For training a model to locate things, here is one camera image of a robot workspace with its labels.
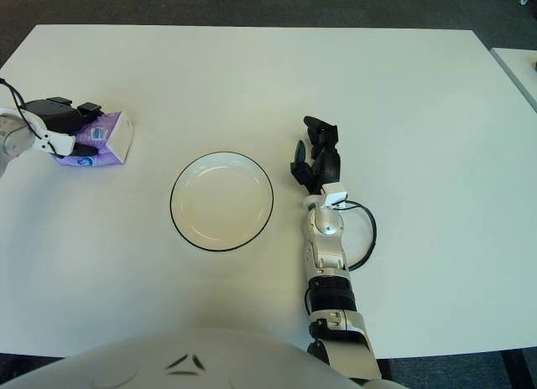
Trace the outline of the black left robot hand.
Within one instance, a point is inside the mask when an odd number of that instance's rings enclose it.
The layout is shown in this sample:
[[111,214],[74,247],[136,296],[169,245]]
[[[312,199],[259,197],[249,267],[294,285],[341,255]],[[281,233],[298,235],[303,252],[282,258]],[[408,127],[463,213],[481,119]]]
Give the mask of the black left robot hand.
[[86,102],[77,108],[63,97],[51,97],[26,102],[24,115],[33,114],[40,119],[38,146],[57,158],[86,157],[98,154],[98,149],[76,142],[76,134],[103,114],[102,107]]

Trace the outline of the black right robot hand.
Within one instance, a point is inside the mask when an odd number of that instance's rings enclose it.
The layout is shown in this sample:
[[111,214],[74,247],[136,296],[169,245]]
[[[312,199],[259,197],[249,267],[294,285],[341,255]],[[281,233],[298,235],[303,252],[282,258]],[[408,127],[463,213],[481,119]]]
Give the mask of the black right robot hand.
[[305,186],[310,195],[319,195],[324,184],[340,181],[341,158],[336,149],[338,130],[336,125],[312,116],[305,116],[304,124],[311,143],[313,163],[306,162],[305,143],[299,140],[289,169],[295,180]]

